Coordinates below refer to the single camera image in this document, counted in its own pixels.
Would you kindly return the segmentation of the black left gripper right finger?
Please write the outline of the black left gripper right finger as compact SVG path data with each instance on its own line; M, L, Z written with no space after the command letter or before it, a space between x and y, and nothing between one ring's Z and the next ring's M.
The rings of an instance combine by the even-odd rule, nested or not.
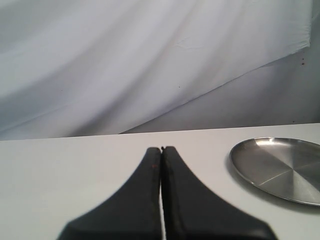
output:
M177 149L162 148L161 195L168 240L275 240L271 227L203 184Z

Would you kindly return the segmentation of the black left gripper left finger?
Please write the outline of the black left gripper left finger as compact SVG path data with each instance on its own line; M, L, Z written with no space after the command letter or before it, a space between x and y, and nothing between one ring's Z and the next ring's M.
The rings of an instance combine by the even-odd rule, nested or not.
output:
M106 201L66 224L60 240L160 240L161 151L146 150L130 178Z

